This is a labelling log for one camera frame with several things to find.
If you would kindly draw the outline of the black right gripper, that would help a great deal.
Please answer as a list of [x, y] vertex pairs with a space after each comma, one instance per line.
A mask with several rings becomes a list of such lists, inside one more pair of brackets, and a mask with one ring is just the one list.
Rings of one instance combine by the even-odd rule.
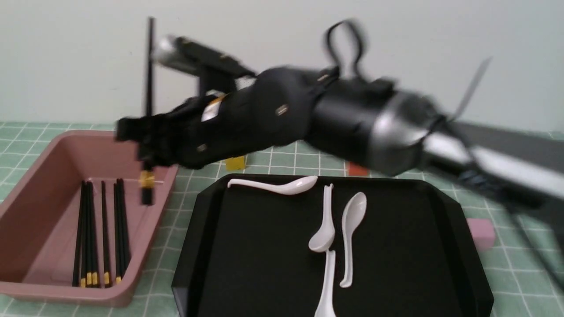
[[165, 114], [123, 117], [117, 121], [115, 140], [136, 142], [140, 161], [189, 169], [286, 146], [309, 133], [319, 76], [319, 70], [270, 68], [254, 84], [215, 105], [209, 96], [190, 98]]

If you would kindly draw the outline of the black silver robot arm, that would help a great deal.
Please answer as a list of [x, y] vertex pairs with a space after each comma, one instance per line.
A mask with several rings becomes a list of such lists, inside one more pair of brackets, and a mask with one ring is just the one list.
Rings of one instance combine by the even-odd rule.
[[151, 167], [188, 169], [302, 140], [379, 174], [429, 171], [502, 205], [559, 288], [563, 278], [518, 223], [544, 221], [563, 247], [563, 141], [450, 121], [428, 96], [334, 70], [270, 68], [254, 84], [189, 98], [165, 114], [123, 117], [115, 139]]

